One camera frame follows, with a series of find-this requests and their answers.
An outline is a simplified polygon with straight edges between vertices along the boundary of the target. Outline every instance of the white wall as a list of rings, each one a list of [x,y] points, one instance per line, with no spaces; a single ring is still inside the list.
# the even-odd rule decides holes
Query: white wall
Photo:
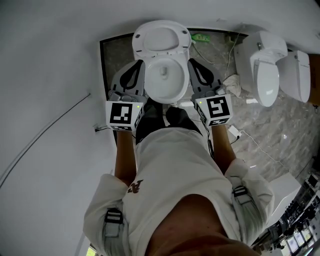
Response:
[[[84,107],[82,114],[70,112],[50,128],[0,189],[3,256],[9,255],[11,246],[15,250],[12,255],[34,255],[34,242],[43,244],[40,249],[47,255],[79,252],[80,222],[94,191],[83,189],[85,180],[92,179],[95,186],[104,172],[95,169],[94,163],[108,168],[114,164],[110,138],[93,142],[96,135],[89,128],[101,122],[104,114],[98,41],[134,32],[142,23],[156,19],[222,30],[237,30],[245,23],[248,26],[243,33],[264,28],[303,51],[320,53],[316,36],[320,33],[320,8],[314,0],[2,1],[0,179],[40,131],[89,91],[93,94],[92,106]],[[79,128],[72,130],[74,124]],[[97,143],[112,157],[97,154]],[[93,156],[100,157],[93,161]],[[20,213],[22,226],[19,205],[25,210]],[[20,227],[23,232],[18,235]],[[21,241],[25,242],[19,249],[16,245]]]

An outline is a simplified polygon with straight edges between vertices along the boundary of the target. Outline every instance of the printed logo on shirt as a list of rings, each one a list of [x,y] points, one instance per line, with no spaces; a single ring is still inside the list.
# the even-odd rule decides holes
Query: printed logo on shirt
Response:
[[[140,183],[141,182],[143,182],[144,180],[143,179],[141,179],[141,180],[138,180],[137,182],[136,182],[136,184],[135,183],[132,183],[131,185],[130,185],[130,187],[129,187],[129,189],[128,189],[128,193],[134,193],[134,194],[136,194],[136,193],[138,193],[139,192],[139,188],[140,188]]]

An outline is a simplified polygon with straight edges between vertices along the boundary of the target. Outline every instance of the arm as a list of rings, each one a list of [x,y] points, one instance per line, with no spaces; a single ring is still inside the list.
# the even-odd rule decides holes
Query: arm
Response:
[[[129,187],[137,174],[132,133],[129,131],[117,131],[116,135],[117,150],[114,176]]]
[[[224,124],[212,126],[214,161],[219,166],[223,175],[226,173],[229,165],[236,159],[234,150],[232,149],[227,129]]]

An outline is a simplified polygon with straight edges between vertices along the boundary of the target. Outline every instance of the toilet bowl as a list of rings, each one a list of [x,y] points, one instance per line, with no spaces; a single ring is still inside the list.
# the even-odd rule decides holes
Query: toilet bowl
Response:
[[[189,31],[174,21],[148,22],[135,31],[134,59],[145,63],[144,89],[154,101],[170,104],[185,94],[190,45]]]
[[[288,96],[307,102],[310,96],[310,64],[308,54],[296,50],[276,63],[279,69],[280,88]]]
[[[286,42],[267,31],[253,33],[234,47],[241,87],[265,107],[270,107],[277,98],[279,71],[276,62],[287,55]]]

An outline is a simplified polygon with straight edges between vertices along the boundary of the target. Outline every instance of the marble floor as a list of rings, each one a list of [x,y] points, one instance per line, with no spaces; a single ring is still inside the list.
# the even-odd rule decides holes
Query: marble floor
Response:
[[[203,32],[203,34],[210,35],[210,43],[197,42],[195,46],[207,60],[214,63],[212,65],[225,79],[228,55],[232,45],[225,43],[224,33]],[[104,43],[104,62],[108,85],[111,85],[113,75],[119,69],[134,60],[131,42],[131,37],[125,37]],[[191,58],[202,59],[193,46],[189,52]],[[236,74],[233,52],[230,56],[228,74],[229,76]],[[192,88],[189,86],[183,99],[190,99],[192,93]],[[234,125],[239,131],[245,131],[276,161],[263,153],[244,133],[237,142],[232,144],[236,156],[243,159],[250,168],[261,173],[268,181],[287,172],[294,177],[298,176],[299,182],[303,181],[312,165],[310,159],[317,154],[320,145],[320,113],[316,113],[311,104],[290,98],[282,91],[279,91],[271,107],[263,107],[259,103],[247,104],[246,99],[252,99],[252,96],[243,90],[240,98],[231,94],[231,99],[233,118],[228,125]],[[206,131],[200,122],[198,113],[190,106],[185,109],[206,140]],[[236,140],[231,133],[228,135],[231,142]]]

